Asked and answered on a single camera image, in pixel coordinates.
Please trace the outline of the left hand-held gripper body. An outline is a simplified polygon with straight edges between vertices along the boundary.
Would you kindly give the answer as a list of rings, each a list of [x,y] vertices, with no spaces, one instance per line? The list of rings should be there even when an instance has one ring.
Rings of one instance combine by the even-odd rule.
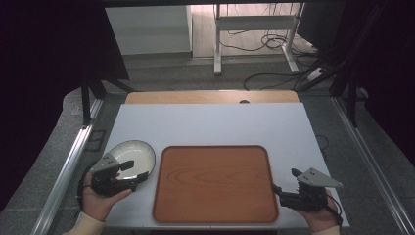
[[[136,190],[137,182],[134,179],[118,180],[120,163],[115,157],[107,153],[90,169],[93,173],[91,188],[100,196],[111,197],[127,189]]]

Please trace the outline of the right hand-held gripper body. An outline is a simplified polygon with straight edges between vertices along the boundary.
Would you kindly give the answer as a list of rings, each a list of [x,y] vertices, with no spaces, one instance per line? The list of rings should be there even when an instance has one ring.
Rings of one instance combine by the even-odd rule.
[[[311,167],[296,177],[297,193],[283,192],[279,196],[282,207],[303,212],[318,212],[328,205],[326,188],[340,188],[344,184]]]

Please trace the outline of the white bowl with dark rim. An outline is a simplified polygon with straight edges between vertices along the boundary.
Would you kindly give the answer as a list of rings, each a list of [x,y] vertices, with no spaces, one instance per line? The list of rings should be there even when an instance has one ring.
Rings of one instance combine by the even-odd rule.
[[[118,180],[135,179],[139,174],[147,172],[151,174],[156,164],[156,154],[153,148],[140,140],[122,142],[110,150],[110,153],[122,165],[134,161],[134,166],[120,170]]]

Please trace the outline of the person's right hand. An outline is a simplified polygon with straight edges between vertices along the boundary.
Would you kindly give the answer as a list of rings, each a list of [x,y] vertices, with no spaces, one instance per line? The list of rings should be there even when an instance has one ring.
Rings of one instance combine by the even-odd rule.
[[[336,217],[326,210],[313,212],[297,211],[297,213],[299,213],[305,219],[311,231],[311,235],[313,232],[322,231],[324,229],[338,225]]]

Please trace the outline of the person's left hand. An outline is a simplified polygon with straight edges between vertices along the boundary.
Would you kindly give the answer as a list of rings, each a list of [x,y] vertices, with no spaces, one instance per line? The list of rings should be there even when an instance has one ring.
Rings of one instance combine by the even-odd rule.
[[[92,172],[87,172],[82,186],[82,211],[90,217],[105,222],[112,207],[132,194],[131,189],[124,190],[109,198],[98,195],[92,188]]]

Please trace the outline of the brown wooden tray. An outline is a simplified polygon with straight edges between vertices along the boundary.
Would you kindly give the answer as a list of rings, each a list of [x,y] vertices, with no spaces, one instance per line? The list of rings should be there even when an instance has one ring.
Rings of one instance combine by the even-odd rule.
[[[170,146],[161,154],[153,218],[159,223],[272,223],[278,219],[267,151]]]

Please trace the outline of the black metal stand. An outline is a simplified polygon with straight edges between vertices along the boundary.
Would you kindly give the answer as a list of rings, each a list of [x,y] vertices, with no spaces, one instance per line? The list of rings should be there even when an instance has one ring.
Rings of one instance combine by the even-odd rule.
[[[82,125],[84,127],[92,122],[89,94],[93,93],[97,99],[105,99],[107,96],[107,90],[104,87],[103,81],[107,81],[108,83],[114,85],[117,88],[120,88],[127,93],[135,92],[135,89],[132,87],[124,84],[118,79],[111,78],[107,73],[102,71],[92,71],[84,75],[81,78],[81,98],[83,111]]]
[[[340,97],[347,90],[346,116],[354,127],[357,127],[355,120],[356,89],[357,81],[351,63],[341,63],[329,92],[332,96]]]

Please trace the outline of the white table board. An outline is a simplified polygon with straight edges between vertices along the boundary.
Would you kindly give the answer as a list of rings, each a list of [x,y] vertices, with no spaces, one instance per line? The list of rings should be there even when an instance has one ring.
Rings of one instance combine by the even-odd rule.
[[[157,155],[155,170],[137,191],[113,206],[107,226],[137,230],[280,230],[306,228],[295,211],[281,208],[265,224],[172,225],[153,219],[161,152],[168,146],[259,145],[266,149],[273,182],[293,192],[291,168],[313,167],[330,175],[303,103],[121,105],[104,152],[127,140],[143,140]]]

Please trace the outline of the white power strip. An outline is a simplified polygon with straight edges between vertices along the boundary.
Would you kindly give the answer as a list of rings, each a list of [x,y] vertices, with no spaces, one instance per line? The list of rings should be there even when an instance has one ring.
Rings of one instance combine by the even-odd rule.
[[[307,77],[307,80],[311,81],[311,80],[317,78],[318,76],[320,76],[324,72],[325,71],[322,68],[317,68]]]

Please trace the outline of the dark curtain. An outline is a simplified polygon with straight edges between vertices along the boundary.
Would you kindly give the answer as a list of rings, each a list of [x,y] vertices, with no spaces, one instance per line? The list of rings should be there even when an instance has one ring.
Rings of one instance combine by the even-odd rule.
[[[0,211],[72,90],[127,79],[103,0],[0,0]]]
[[[415,165],[415,0],[346,0],[343,19],[357,48],[332,88],[364,88],[366,109]]]

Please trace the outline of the light wooden table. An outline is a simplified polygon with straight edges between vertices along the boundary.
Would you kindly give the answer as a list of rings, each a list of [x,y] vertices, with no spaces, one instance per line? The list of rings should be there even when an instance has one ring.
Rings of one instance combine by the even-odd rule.
[[[126,104],[241,104],[298,103],[298,94],[291,90],[242,91],[157,91],[131,92]]]

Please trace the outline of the white cabinet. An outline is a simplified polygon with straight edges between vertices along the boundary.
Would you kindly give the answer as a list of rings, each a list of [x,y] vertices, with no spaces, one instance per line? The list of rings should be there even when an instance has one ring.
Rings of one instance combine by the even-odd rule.
[[[190,6],[107,8],[122,55],[190,53]]]

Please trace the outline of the aluminium rail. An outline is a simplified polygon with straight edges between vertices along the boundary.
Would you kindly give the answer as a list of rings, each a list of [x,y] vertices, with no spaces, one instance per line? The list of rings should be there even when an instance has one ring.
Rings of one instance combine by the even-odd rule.
[[[103,103],[104,101],[102,99],[96,99],[93,102],[92,107],[88,109],[91,113],[91,120],[87,125],[79,130],[64,165],[46,200],[46,203],[30,232],[30,235],[47,235],[53,223],[54,217],[58,212],[59,205],[67,192],[73,173],[80,160],[83,149],[92,132],[95,119],[100,112]]]
[[[369,149],[366,141],[361,135],[359,129],[355,127],[348,119],[346,113],[346,106],[341,98],[332,97],[332,103],[335,106],[346,130],[353,141],[359,156],[366,164],[368,171],[373,178],[380,194],[382,195],[388,210],[390,211],[397,227],[402,235],[415,235],[415,223],[410,219],[406,208],[403,206],[401,200],[392,189],[387,178],[376,162],[374,155]]]

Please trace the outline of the white metal desk frame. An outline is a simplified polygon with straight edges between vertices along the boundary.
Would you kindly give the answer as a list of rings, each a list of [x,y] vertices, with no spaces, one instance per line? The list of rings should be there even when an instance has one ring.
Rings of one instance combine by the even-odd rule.
[[[268,16],[220,16],[220,5],[215,4],[215,46],[214,46],[214,67],[215,75],[221,75],[221,44],[220,34],[225,30],[287,30],[288,37],[282,44],[282,51],[292,73],[299,73],[300,70],[295,62],[292,53],[292,46],[304,3],[301,2],[293,15],[268,15]]]

